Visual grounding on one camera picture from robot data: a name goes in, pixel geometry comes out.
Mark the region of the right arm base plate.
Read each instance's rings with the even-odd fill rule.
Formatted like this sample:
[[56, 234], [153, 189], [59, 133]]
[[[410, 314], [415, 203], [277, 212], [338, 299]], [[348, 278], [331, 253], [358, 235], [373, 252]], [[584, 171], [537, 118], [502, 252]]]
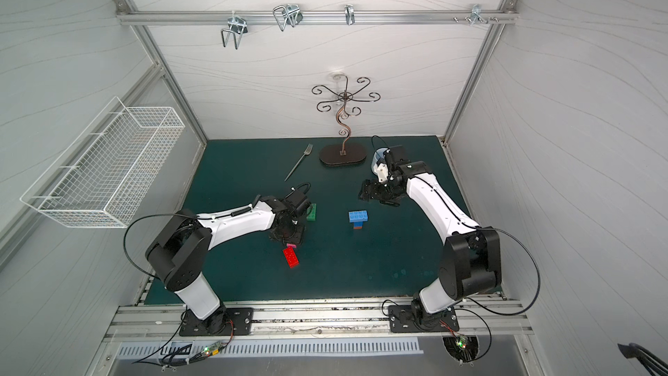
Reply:
[[459, 320], [452, 307], [429, 314], [412, 306], [391, 305], [387, 311], [390, 330], [394, 334], [418, 334], [419, 332], [458, 332]]

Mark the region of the light blue long lego brick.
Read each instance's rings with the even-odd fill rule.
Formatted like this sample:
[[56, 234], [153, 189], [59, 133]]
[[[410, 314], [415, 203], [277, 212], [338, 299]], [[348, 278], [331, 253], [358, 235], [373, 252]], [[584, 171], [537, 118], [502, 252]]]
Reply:
[[349, 222], [350, 223], [364, 223], [368, 220], [367, 211], [352, 211], [348, 212]]

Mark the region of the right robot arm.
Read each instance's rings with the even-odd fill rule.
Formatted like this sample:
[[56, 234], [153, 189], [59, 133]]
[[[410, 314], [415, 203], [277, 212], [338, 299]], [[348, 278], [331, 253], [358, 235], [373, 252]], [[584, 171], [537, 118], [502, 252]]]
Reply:
[[501, 238], [511, 234], [483, 227], [447, 194], [431, 167], [409, 160], [403, 146], [382, 147], [372, 160], [374, 179], [363, 182], [358, 197], [398, 206], [414, 201], [442, 240], [437, 278], [412, 301], [420, 319], [433, 319], [471, 295], [500, 287], [503, 281]]

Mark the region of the red long lego brick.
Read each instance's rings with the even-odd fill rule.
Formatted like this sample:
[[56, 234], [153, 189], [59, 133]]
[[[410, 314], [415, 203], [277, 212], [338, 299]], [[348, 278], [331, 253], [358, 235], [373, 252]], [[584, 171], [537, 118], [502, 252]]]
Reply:
[[285, 260], [287, 262], [287, 265], [290, 268], [294, 268], [299, 265], [299, 259], [297, 258], [297, 254], [294, 250], [293, 246], [288, 246], [283, 250], [283, 254], [285, 256]]

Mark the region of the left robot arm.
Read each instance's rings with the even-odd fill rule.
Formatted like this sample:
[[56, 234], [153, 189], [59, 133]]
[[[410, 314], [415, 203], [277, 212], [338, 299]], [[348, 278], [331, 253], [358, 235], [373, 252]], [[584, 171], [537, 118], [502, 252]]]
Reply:
[[203, 272], [208, 253], [235, 238], [268, 231], [271, 240], [285, 247], [288, 264], [295, 266], [294, 251], [303, 242], [311, 208], [310, 190], [311, 184], [304, 182], [293, 186], [283, 198], [259, 195], [252, 203], [227, 211], [194, 214], [184, 209], [166, 213], [168, 222], [144, 254], [152, 272], [132, 260], [127, 248], [130, 230], [143, 220], [135, 219], [124, 232], [124, 255], [133, 267], [161, 281], [166, 290], [176, 294], [195, 319], [207, 322], [225, 312], [223, 302]]

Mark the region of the green long lego brick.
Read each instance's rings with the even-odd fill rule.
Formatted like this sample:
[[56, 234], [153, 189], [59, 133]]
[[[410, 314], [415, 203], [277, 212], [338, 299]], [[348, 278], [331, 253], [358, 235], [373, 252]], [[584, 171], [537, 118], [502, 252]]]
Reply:
[[307, 210], [306, 219], [310, 222], [315, 222], [317, 218], [317, 205], [311, 204]]

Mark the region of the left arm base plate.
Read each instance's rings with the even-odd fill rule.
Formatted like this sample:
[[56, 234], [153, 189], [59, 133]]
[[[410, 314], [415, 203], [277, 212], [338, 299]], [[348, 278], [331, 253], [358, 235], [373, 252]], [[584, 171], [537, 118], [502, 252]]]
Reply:
[[181, 337], [222, 337], [249, 335], [254, 310], [221, 306], [212, 315], [200, 320], [190, 309], [186, 310], [179, 329]]

